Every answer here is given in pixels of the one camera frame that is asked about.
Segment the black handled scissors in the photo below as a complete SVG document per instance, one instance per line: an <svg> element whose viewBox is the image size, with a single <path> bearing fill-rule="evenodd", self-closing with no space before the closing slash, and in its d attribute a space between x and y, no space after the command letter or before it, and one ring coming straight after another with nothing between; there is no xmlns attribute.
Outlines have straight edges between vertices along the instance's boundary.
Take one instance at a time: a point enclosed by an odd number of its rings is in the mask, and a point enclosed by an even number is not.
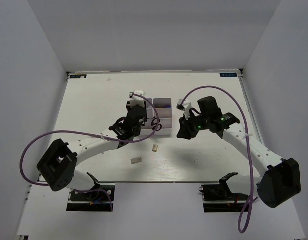
<svg viewBox="0 0 308 240"><path fill-rule="evenodd" d="M154 117L151 120L150 127L151 127L151 130L153 131L157 131L157 132L160 131L162 129L162 124L160 123L160 119L157 119L156 117Z"/></svg>

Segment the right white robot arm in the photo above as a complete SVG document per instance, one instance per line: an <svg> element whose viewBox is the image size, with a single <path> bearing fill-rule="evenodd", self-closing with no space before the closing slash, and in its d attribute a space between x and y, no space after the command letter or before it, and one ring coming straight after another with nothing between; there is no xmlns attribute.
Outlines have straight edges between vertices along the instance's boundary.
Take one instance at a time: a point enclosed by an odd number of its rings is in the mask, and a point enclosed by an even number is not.
<svg viewBox="0 0 308 240"><path fill-rule="evenodd" d="M261 176L257 194L270 208L275 208L301 191L299 164L293 158L283 159L256 138L247 135L243 124L231 113L223 114L212 96L198 100L199 110L191 102L179 100L177 109L184 112L179 119L177 138L191 140L199 131L209 130L236 148Z"/></svg>

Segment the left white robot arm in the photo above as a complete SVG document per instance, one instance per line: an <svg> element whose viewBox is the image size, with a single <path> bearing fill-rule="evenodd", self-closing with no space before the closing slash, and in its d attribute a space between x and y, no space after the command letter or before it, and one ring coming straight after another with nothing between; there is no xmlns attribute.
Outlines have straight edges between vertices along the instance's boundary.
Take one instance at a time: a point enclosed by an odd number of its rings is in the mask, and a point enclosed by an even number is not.
<svg viewBox="0 0 308 240"><path fill-rule="evenodd" d="M37 164L37 170L52 191L64 188L82 191L90 200L99 195L98 181L90 174L76 170L83 161L107 151L120 149L139 136L146 120L146 109L135 105L128 107L127 115L118 119L99 137L63 142L57 139L51 143Z"/></svg>

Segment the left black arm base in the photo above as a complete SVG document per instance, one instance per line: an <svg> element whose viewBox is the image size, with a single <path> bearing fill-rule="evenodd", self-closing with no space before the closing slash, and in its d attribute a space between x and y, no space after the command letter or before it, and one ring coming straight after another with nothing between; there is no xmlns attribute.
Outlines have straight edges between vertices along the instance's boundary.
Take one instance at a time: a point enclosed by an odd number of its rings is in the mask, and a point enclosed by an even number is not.
<svg viewBox="0 0 308 240"><path fill-rule="evenodd" d="M114 206L115 184L100 184L103 191L79 193L70 191L67 212L111 212Z"/></svg>

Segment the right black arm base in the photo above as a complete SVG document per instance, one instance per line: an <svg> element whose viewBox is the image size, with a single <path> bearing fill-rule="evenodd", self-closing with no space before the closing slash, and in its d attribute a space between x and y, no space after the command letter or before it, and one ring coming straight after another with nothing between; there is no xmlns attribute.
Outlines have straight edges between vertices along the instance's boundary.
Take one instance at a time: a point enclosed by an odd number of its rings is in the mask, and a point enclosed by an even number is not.
<svg viewBox="0 0 308 240"><path fill-rule="evenodd" d="M239 213L250 195L250 177L232 172L218 181L202 183L198 191L204 213Z"/></svg>

